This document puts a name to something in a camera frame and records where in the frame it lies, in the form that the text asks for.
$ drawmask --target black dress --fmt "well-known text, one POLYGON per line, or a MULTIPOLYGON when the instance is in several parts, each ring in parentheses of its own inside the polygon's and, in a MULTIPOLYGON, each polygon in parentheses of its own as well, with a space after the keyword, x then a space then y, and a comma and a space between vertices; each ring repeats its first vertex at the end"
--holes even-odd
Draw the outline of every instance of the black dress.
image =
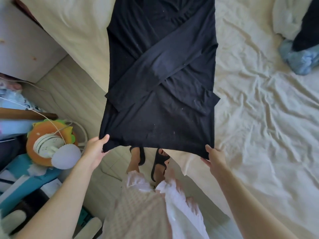
POLYGON ((215 0, 116 0, 103 147, 214 146, 215 0))

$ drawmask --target tile floor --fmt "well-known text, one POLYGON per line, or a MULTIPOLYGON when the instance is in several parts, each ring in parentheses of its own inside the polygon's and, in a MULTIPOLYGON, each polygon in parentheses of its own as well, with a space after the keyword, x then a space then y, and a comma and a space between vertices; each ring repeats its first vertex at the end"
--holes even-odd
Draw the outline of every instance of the tile floor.
MULTIPOLYGON (((105 92, 70 56, 55 66, 37 86, 49 93, 25 84, 23 94, 47 112, 57 113, 62 119, 77 121, 85 128, 89 138, 98 136, 106 103, 105 92)), ((149 180, 155 151, 154 148, 145 149, 146 163, 140 167, 149 180)), ((121 191, 121 182, 105 173, 123 178, 129 161, 129 148, 117 147, 103 158, 94 171, 84 201, 94 216, 103 219, 108 206, 112 205, 121 191)), ((198 202, 210 238, 242 238, 234 222, 189 177, 183 176, 177 163, 172 160, 170 166, 184 185, 186 195, 195 197, 198 202)))

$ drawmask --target finger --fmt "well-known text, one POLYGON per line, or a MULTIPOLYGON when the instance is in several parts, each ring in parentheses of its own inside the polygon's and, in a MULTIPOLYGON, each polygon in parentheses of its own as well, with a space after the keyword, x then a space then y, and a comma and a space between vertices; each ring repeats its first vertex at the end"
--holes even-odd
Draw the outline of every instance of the finger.
POLYGON ((211 163, 209 160, 206 160, 204 158, 200 158, 208 167, 211 167, 211 163))
POLYGON ((110 139, 110 135, 106 134, 102 139, 101 141, 103 142, 103 144, 107 143, 108 140, 110 139))
POLYGON ((97 141, 99 139, 99 137, 94 137, 94 138, 91 138, 90 140, 89 140, 89 142, 95 142, 95 141, 97 141))
POLYGON ((206 152, 208 152, 208 153, 212 149, 208 144, 205 145, 205 148, 206 148, 206 152))

